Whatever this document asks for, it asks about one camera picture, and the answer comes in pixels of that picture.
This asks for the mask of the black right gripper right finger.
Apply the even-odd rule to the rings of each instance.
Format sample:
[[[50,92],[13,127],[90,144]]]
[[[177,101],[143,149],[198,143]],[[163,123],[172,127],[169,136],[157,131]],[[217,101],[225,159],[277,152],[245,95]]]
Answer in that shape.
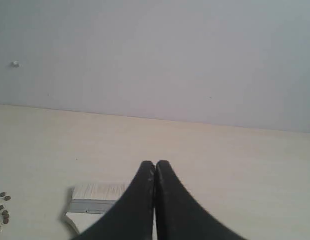
[[[156,164],[155,216],[159,240],[243,239],[192,197],[166,160]]]

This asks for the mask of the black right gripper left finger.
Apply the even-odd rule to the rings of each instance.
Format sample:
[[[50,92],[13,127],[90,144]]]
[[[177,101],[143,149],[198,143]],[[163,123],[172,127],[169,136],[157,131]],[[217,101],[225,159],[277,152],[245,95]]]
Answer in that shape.
[[[155,165],[143,161],[122,197],[76,240],[151,240],[154,228]]]

